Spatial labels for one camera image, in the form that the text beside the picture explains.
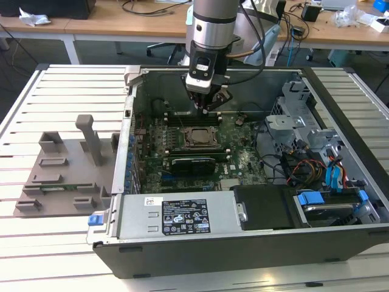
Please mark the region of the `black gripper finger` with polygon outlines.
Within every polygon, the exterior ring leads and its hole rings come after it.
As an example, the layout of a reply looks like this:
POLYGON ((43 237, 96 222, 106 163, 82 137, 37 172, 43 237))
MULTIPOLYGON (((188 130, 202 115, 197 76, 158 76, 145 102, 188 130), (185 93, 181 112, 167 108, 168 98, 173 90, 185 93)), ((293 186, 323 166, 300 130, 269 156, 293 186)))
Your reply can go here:
POLYGON ((233 95, 227 90, 227 88, 220 88, 210 95, 210 100, 207 104, 207 111, 211 112, 232 99, 233 95))
POLYGON ((181 81, 182 81, 183 86, 186 90, 188 98, 194 103, 194 107, 195 107, 195 110, 197 111, 197 114, 208 114, 208 110, 205 109, 205 107, 206 107, 205 101, 206 101, 207 95, 204 93, 190 91, 186 85, 186 76, 187 76, 187 74, 182 74, 181 81))

